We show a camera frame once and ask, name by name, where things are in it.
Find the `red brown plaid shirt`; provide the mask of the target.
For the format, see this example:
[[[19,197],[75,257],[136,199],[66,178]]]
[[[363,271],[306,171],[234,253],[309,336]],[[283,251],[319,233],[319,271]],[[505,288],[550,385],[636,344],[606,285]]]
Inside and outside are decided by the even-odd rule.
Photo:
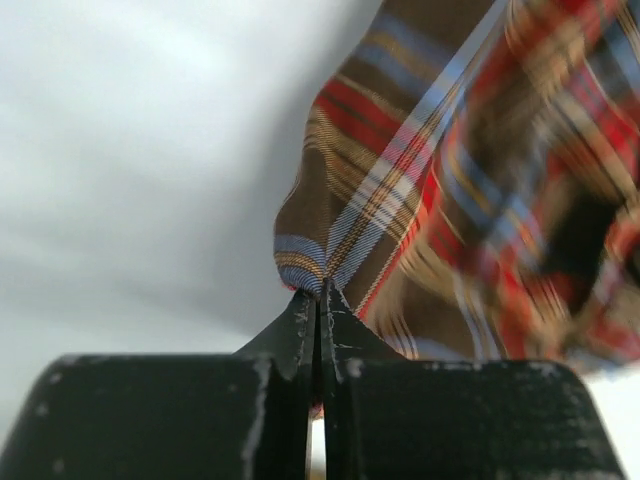
[[[636,363],[638,3],[382,3],[274,234],[410,359]]]

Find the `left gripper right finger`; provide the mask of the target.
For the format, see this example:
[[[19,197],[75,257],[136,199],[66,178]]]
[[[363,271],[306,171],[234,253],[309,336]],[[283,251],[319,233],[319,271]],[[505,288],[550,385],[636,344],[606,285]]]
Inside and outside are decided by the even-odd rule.
[[[330,479],[620,479],[578,377],[541,361],[411,361],[325,283],[319,301]]]

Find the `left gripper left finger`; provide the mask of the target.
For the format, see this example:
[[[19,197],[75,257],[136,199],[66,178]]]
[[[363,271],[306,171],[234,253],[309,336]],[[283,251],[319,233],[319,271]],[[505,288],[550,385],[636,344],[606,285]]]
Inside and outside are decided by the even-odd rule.
[[[316,302],[233,354],[76,354],[34,382],[5,479],[304,479]]]

